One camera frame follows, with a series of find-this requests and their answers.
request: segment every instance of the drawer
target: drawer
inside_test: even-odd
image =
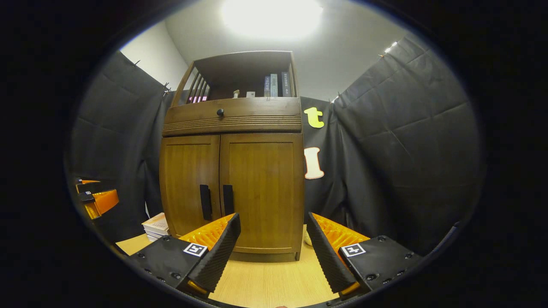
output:
[[[162,136],[245,131],[300,132],[299,98],[222,99],[172,107]]]

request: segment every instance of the book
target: book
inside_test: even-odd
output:
[[[163,235],[161,234],[158,234],[158,233],[154,233],[152,231],[149,231],[149,230],[145,230],[145,233],[148,235],[148,236],[152,236],[152,237],[155,237],[155,238],[161,238]]]
[[[289,98],[291,97],[291,89],[289,87],[289,73],[288,72],[282,72],[282,93],[283,97]]]
[[[278,74],[270,74],[270,96],[278,97]]]
[[[148,235],[148,234],[146,235],[146,237],[148,237],[148,238],[149,238],[149,241],[151,241],[151,242],[154,242],[155,240],[157,240],[157,238],[155,238],[155,237],[153,237],[153,236],[150,236],[150,235]]]
[[[169,235],[168,222],[165,220],[164,213],[159,213],[151,219],[142,223],[145,231],[151,231],[156,234]]]
[[[270,97],[270,76],[265,77],[265,95],[266,98]]]

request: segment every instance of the ceiling light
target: ceiling light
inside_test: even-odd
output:
[[[298,38],[319,23],[323,8],[314,0],[226,0],[221,9],[226,27],[253,38]]]

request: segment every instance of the white wall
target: white wall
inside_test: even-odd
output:
[[[161,21],[127,43],[121,50],[131,62],[160,83],[176,91],[188,65],[182,59],[171,36]]]

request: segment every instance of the cabinet door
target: cabinet door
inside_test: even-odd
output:
[[[301,134],[226,134],[220,151],[223,185],[232,185],[242,231],[235,252],[299,252],[304,214]]]
[[[212,220],[220,218],[219,136],[163,138],[160,187],[165,218],[173,236],[182,236],[211,222],[204,219],[200,185],[209,186]]]

